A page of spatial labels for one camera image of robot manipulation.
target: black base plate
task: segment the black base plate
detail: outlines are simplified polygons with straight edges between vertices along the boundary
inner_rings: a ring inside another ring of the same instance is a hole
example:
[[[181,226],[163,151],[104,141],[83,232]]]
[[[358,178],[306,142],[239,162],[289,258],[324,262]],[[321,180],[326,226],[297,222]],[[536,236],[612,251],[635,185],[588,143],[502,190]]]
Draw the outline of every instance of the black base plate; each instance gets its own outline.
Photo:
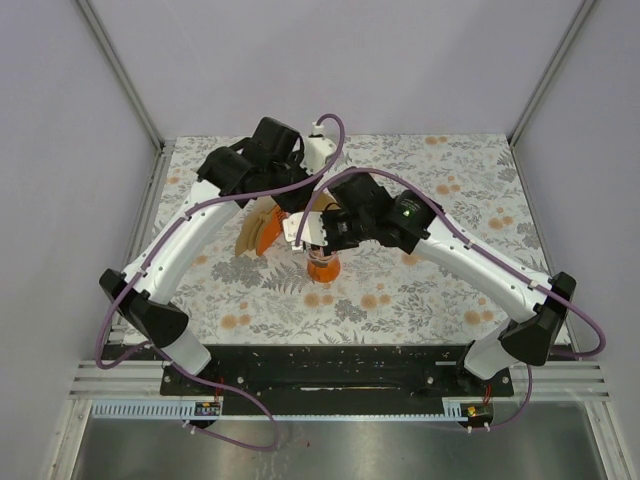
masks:
[[[513,396],[508,369],[489,382],[464,383],[455,363],[464,346],[208,346],[213,360],[199,377],[259,396],[275,415],[443,413],[442,397]],[[214,395],[165,367],[161,395]],[[256,415],[254,405],[224,392],[225,415]]]

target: white wall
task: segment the white wall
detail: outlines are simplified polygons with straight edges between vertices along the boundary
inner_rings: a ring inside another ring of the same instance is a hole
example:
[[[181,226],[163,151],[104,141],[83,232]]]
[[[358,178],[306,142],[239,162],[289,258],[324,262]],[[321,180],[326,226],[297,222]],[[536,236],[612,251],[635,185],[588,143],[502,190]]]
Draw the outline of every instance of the white wall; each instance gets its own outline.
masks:
[[[552,260],[608,336],[600,360],[638,471],[639,20],[637,0],[600,3],[517,148]]]
[[[152,149],[70,0],[0,15],[0,478],[38,478]]]
[[[509,132],[579,0],[94,0],[166,138]]]

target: orange plastic piece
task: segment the orange plastic piece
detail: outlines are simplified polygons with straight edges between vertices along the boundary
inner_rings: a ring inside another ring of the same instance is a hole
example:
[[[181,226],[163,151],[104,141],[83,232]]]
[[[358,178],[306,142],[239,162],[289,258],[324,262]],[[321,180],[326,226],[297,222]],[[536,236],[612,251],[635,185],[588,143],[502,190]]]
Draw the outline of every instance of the orange plastic piece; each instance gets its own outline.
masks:
[[[280,236],[282,233],[282,220],[285,219],[285,216],[282,209],[276,207],[273,209],[269,222],[262,225],[256,238],[256,254],[258,256],[266,252]]]

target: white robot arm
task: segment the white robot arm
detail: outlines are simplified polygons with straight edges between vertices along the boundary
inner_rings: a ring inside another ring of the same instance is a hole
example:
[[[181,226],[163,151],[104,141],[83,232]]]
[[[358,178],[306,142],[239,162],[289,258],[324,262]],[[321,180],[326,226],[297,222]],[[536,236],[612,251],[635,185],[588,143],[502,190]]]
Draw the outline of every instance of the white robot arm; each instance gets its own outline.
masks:
[[[298,142],[300,147],[294,150]],[[122,272],[105,271],[101,286],[113,300],[139,276],[119,304],[119,313],[187,372],[197,375],[208,364],[210,354],[189,330],[187,315],[170,300],[198,252],[248,201],[212,204],[212,199],[297,184],[318,172],[335,150],[320,126],[314,125],[312,134],[302,138],[286,125],[264,118],[251,138],[209,154],[197,172],[198,181],[158,237]],[[295,212],[309,202],[315,183],[274,195],[278,205],[292,213],[284,222],[288,241],[294,240],[301,223],[302,214]],[[302,235],[309,248],[339,251],[357,247],[361,241],[377,240],[442,265],[484,292],[508,314],[505,325],[468,346],[459,361],[461,377],[488,380],[518,361],[545,363],[566,308],[531,285],[515,281],[469,245],[481,245],[565,299],[570,299],[575,289],[573,278],[565,273],[548,278],[531,271],[473,237],[447,216],[445,220],[466,236],[463,243],[414,193],[405,191],[392,198],[366,173],[351,175],[330,191],[340,209],[311,214]]]
[[[311,135],[303,138],[286,125],[264,118],[251,138],[213,151],[198,169],[198,180],[180,209],[146,250],[122,272],[108,269],[100,278],[100,285],[113,301],[140,274],[118,311],[187,372],[197,375],[211,355],[188,328],[187,315],[170,303],[171,298],[202,247],[247,203],[212,201],[309,179],[336,151],[322,130],[314,124]],[[300,147],[294,151],[298,142]],[[313,187],[314,183],[309,183],[275,195],[274,200],[283,210],[296,212],[309,201]]]
[[[502,307],[509,320],[488,336],[472,342],[459,362],[461,375],[489,380],[519,361],[543,365],[566,317],[566,308],[531,285],[516,280],[469,245],[481,246],[538,285],[570,299],[575,281],[560,273],[554,278],[533,271],[469,234],[449,215],[446,219],[466,241],[411,191],[392,198],[367,173],[358,173],[329,187],[341,210],[311,212],[303,226],[308,248],[327,252],[377,240],[408,254],[437,263],[466,280]],[[284,222],[285,237],[294,242],[302,213]]]

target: floral tablecloth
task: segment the floral tablecloth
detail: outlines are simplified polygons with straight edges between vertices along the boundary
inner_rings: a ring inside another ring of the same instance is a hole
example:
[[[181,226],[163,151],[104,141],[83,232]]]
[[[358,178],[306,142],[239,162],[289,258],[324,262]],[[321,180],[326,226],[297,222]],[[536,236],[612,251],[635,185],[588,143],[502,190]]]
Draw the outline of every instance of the floral tablecloth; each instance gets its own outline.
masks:
[[[156,232],[183,201],[207,154],[235,140],[177,139]],[[503,135],[354,135],[330,174],[348,166],[399,174],[490,245],[546,270]],[[392,194],[400,191],[377,180]],[[313,283],[304,254],[293,253],[282,237],[262,257],[236,258],[243,217],[196,257],[173,299],[203,343],[467,343],[506,319],[491,299],[444,268],[373,242],[340,252],[342,271],[331,284]],[[140,340],[132,328],[126,332],[125,343]],[[566,330],[558,341],[568,342]]]

